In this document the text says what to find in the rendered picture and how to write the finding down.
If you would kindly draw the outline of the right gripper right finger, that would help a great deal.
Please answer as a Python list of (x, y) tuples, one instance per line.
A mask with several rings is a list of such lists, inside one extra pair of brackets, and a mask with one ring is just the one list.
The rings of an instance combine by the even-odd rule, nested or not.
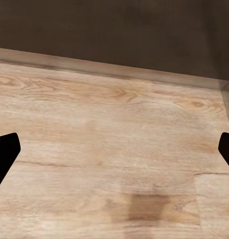
[(229, 133), (223, 132), (219, 141), (218, 150), (229, 165)]

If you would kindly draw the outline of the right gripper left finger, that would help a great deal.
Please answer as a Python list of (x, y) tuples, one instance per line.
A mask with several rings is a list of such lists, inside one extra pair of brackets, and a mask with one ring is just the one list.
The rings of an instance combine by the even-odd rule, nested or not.
[(15, 132), (0, 136), (0, 184), (20, 151), (19, 139)]

